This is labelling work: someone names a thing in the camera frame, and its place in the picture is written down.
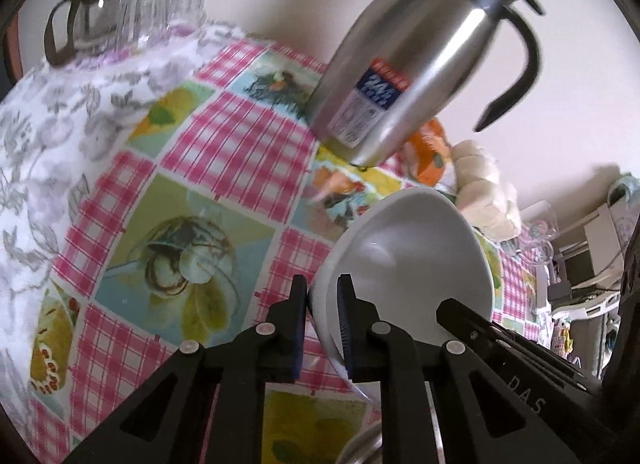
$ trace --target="silver rivet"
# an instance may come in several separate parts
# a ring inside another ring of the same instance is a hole
[[[455,339],[452,339],[451,341],[447,341],[446,347],[447,347],[447,351],[451,352],[452,354],[460,355],[460,354],[464,354],[465,352],[465,344]]]
[[[258,323],[258,325],[255,326],[255,331],[260,336],[269,336],[276,332],[276,326],[269,322]]]
[[[193,339],[185,339],[180,343],[180,352],[183,354],[195,354],[200,348],[200,343]]]
[[[377,321],[371,326],[371,331],[381,336],[391,332],[391,325],[385,321]]]

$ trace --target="thermos handle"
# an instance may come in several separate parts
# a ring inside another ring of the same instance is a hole
[[[522,35],[524,43],[527,46],[527,66],[520,75],[520,78],[504,94],[489,103],[484,114],[474,127],[475,132],[484,130],[507,113],[511,107],[520,101],[529,91],[540,72],[540,50],[538,41],[529,25],[527,25],[527,22],[525,22],[516,11],[511,9],[511,7],[504,7],[501,16],[505,20],[509,20],[513,24],[513,27]]]
[[[67,2],[71,2],[71,7],[69,7],[69,16],[66,19],[66,43],[63,48],[58,50],[56,49],[56,40],[53,37],[53,15],[56,14],[56,11],[60,6]],[[47,27],[44,30],[44,55],[53,67],[65,65],[78,53],[74,47],[74,22],[76,20],[76,14],[78,14],[79,7],[79,0],[62,0],[62,2],[53,8],[49,15],[49,21],[47,22]]]

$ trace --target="product label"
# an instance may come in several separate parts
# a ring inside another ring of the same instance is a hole
[[[357,146],[408,87],[404,76],[375,59],[329,122],[329,133],[345,146]]]

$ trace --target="floral tablecloth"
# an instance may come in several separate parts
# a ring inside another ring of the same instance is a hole
[[[133,70],[43,64],[0,107],[0,399],[43,463],[182,340],[263,320],[371,203],[414,184],[399,157],[360,172],[318,145],[301,116],[322,64],[228,25],[196,38]],[[480,239],[494,320],[537,339],[534,278]],[[308,323],[300,381],[266,397],[262,462],[331,463],[379,418]]]

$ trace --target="orange package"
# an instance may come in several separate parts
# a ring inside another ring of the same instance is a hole
[[[404,158],[409,173],[418,182],[431,187],[440,184],[450,192],[455,190],[451,145],[437,118],[424,123],[409,137],[404,145]]]

